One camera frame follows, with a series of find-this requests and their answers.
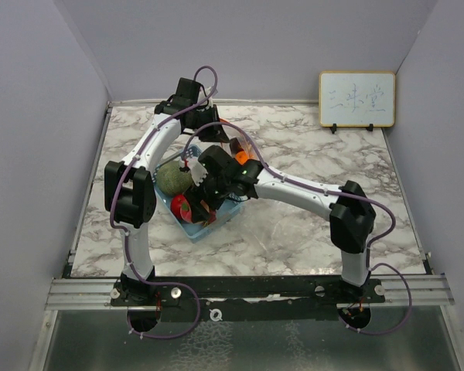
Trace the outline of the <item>red tomato fruit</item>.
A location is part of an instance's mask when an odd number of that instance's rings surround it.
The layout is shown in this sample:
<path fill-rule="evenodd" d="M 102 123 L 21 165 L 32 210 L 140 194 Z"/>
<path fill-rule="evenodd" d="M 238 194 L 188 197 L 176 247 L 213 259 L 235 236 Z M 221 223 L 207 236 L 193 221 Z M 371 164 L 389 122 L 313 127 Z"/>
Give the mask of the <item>red tomato fruit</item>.
<path fill-rule="evenodd" d="M 183 194 L 177 195 L 172 199 L 170 209 L 177 220 L 186 223 L 192 222 L 192 210 Z"/>

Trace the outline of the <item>clear zip bag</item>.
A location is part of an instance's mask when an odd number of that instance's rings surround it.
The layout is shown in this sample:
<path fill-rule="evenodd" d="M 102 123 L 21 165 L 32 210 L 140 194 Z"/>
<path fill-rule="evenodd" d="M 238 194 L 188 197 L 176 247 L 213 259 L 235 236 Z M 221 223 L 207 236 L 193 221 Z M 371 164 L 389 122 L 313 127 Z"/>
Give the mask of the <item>clear zip bag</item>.
<path fill-rule="evenodd" d="M 250 159 L 258 160 L 256 151 L 242 131 L 229 126 L 230 122 L 224 119 L 220 119 L 220 123 L 223 125 L 225 134 L 230 139 L 228 143 L 229 152 L 241 165 L 244 165 Z"/>

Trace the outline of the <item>orange fruit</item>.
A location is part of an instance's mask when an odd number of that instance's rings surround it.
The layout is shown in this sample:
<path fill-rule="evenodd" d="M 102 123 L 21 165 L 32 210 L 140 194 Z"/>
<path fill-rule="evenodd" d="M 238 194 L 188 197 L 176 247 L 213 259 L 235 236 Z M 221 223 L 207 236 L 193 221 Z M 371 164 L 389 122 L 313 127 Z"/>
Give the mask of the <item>orange fruit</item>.
<path fill-rule="evenodd" d="M 239 151 L 236 155 L 235 155 L 235 159 L 241 164 L 245 164 L 247 162 L 247 160 L 249 160 L 249 155 L 247 152 L 245 151 Z"/>

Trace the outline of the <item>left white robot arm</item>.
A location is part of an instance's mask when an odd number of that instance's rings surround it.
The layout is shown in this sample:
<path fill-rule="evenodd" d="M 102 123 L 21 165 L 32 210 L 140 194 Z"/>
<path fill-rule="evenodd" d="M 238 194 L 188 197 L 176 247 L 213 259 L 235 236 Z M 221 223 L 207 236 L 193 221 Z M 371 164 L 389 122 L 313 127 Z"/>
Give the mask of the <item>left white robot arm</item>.
<path fill-rule="evenodd" d="M 205 89 L 196 80 L 182 78 L 169 100 L 154 110 L 148 130 L 137 145 L 119 162 L 104 168 L 104 202 L 110 225 L 121 234 L 124 267 L 121 279 L 130 281 L 128 295 L 139 305 L 150 303 L 155 285 L 149 281 L 154 264 L 149 255 L 148 222 L 156 208 L 152 181 L 155 167 L 167 148 L 185 129 L 201 128 L 187 114 L 198 114 L 211 107 L 217 85 Z"/>

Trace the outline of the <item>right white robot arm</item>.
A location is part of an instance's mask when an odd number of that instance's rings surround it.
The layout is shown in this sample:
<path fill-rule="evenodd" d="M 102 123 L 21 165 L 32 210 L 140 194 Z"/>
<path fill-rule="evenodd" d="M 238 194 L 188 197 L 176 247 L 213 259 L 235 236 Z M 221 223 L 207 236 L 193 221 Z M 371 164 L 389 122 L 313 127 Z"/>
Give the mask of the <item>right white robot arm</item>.
<path fill-rule="evenodd" d="M 208 216 L 234 194 L 247 199 L 271 199 L 307 210 L 329 223 L 330 239 L 339 248 L 341 296 L 357 302 L 367 294 L 370 276 L 367 242 L 376 213 L 358 183 L 321 185 L 290 176 L 250 158 L 241 164 L 219 145 L 180 161 L 193 178 L 186 199 L 194 216 Z"/>

